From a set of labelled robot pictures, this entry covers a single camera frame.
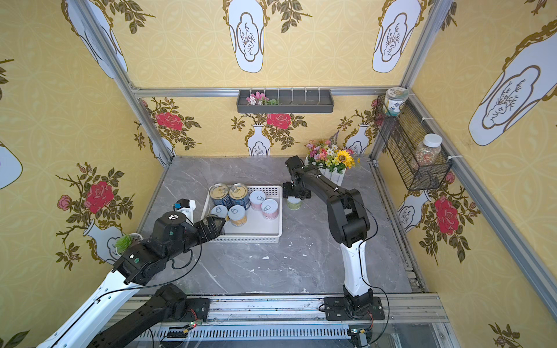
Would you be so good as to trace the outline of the blue tin can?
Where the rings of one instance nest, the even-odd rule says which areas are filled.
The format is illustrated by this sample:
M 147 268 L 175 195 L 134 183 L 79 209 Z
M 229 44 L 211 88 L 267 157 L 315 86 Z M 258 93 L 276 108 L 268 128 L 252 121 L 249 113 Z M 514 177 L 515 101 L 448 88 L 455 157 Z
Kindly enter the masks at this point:
M 222 205 L 226 208 L 232 206 L 231 197 L 229 196 L 229 186 L 226 184 L 214 184 L 209 189 L 209 196 L 215 206 Z
M 233 206 L 239 205 L 246 210 L 250 207 L 249 190 L 245 184 L 234 184 L 229 189 L 229 197 Z

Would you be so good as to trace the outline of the yellow label white-lid can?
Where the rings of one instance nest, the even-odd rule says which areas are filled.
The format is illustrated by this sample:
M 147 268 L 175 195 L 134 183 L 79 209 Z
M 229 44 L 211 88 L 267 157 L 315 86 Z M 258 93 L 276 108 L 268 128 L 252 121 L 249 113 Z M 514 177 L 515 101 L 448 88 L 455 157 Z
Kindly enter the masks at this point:
M 225 205 L 217 205 L 210 210 L 210 214 L 219 218 L 229 219 L 229 209 Z

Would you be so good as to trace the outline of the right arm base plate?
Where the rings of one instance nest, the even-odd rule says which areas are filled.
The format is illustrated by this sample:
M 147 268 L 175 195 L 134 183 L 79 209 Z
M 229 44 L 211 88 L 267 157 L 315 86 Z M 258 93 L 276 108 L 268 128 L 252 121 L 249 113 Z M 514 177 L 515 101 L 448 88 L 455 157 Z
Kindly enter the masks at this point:
M 386 319 L 379 297 L 373 297 L 371 302 L 360 307 L 344 297 L 326 297 L 318 310 L 325 313 L 328 321 Z

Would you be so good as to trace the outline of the orange label white-lid can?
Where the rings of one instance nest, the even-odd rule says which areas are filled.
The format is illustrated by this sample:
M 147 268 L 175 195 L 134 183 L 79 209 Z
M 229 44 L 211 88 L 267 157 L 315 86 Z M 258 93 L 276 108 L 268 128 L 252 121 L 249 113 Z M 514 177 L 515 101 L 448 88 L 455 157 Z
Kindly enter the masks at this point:
M 242 205 L 234 205 L 228 211 L 229 221 L 233 226 L 243 226 L 247 222 L 247 212 Z

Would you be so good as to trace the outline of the pink label white-lid can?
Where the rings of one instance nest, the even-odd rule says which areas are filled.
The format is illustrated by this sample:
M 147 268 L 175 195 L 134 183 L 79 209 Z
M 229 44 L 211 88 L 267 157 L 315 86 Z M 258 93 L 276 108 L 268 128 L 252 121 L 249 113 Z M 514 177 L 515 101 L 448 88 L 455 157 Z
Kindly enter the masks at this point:
M 261 204 L 263 217 L 267 220 L 275 220 L 279 216 L 279 203 L 273 199 L 267 199 Z

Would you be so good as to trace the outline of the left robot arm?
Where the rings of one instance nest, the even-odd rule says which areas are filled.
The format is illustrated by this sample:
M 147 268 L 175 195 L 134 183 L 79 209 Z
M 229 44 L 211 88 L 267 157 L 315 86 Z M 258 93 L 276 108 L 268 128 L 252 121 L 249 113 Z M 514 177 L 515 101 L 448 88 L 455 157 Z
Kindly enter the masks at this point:
M 100 287 L 41 347 L 125 347 L 152 326 L 187 314 L 187 296 L 173 281 L 150 281 L 175 257 L 221 235 L 226 220 L 216 215 L 191 222 L 178 211 L 159 217 L 151 236 L 129 247 Z M 146 304 L 110 328 L 108 321 L 137 292 L 154 288 Z

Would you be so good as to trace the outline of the white perforated plastic basket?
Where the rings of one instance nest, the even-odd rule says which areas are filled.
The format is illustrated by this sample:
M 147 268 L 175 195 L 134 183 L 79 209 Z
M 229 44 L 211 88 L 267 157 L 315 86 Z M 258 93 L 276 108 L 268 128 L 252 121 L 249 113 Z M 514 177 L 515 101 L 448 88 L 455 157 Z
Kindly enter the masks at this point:
M 229 220 L 226 220 L 221 235 L 215 241 L 220 243 L 277 243 L 282 235 L 282 188 L 270 185 L 246 186 L 249 193 L 261 190 L 266 194 L 266 199 L 273 199 L 278 202 L 279 215 L 277 219 L 267 220 L 263 217 L 262 211 L 253 210 L 252 207 L 249 207 L 246 210 L 247 222 L 243 226 L 236 227 Z M 211 215 L 210 210 L 213 207 L 215 206 L 208 190 L 202 216 Z

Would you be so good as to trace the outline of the green label white-lid can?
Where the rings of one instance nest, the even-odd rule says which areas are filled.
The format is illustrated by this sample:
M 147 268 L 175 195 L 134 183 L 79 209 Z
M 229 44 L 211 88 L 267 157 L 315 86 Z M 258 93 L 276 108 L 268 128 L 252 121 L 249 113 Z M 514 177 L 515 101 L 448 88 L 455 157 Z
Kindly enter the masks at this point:
M 302 206 L 302 200 L 296 197 L 288 197 L 287 198 L 287 207 L 290 210 L 299 210 Z

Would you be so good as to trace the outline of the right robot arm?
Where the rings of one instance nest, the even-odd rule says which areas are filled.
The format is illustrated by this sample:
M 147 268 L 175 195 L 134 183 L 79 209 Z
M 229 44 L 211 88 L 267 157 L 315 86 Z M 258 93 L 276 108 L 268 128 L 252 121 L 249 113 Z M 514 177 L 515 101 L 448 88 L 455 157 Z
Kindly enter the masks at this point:
M 306 200 L 316 196 L 326 205 L 330 234 L 341 247 L 347 306 L 352 311 L 370 306 L 374 293 L 367 275 L 365 246 L 371 224 L 361 193 L 334 184 L 298 156 L 288 158 L 285 164 L 290 180 L 283 184 L 283 197 Z

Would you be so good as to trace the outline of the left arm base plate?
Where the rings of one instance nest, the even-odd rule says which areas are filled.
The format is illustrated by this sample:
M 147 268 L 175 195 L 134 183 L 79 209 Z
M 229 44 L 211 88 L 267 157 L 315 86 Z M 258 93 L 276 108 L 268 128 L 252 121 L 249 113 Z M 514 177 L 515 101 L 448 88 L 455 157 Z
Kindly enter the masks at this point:
M 206 322 L 209 310 L 209 298 L 189 297 L 187 298 L 187 310 L 183 320 L 188 322 L 193 322 L 195 320 Z

